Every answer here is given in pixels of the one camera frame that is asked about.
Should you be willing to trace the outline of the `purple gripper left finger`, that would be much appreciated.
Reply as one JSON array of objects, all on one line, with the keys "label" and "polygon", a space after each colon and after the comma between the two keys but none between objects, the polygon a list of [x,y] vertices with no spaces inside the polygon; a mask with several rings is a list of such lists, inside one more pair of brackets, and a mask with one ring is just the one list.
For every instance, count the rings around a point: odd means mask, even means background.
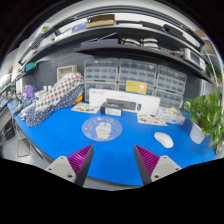
[{"label": "purple gripper left finger", "polygon": [[93,145],[86,146],[68,157],[59,156],[46,168],[46,171],[83,186],[93,155]]}]

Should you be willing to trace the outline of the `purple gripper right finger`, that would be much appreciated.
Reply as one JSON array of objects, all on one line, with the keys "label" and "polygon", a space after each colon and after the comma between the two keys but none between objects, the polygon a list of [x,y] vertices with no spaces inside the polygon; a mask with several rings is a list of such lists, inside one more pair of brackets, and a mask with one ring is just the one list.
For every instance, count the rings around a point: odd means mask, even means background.
[{"label": "purple gripper right finger", "polygon": [[167,155],[158,156],[139,145],[134,146],[134,157],[144,185],[181,170]]}]

